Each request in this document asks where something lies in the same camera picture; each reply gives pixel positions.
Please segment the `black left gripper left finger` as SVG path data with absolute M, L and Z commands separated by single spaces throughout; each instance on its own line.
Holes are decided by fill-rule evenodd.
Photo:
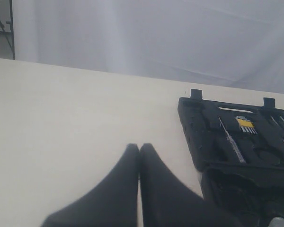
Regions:
M 91 191 L 50 214 L 44 227 L 135 227 L 139 149 L 128 144 L 108 175 Z

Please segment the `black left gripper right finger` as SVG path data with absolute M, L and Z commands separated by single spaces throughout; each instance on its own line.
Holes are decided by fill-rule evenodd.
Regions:
M 234 216 L 186 187 L 150 143 L 140 149 L 140 189 L 146 227 L 241 226 Z

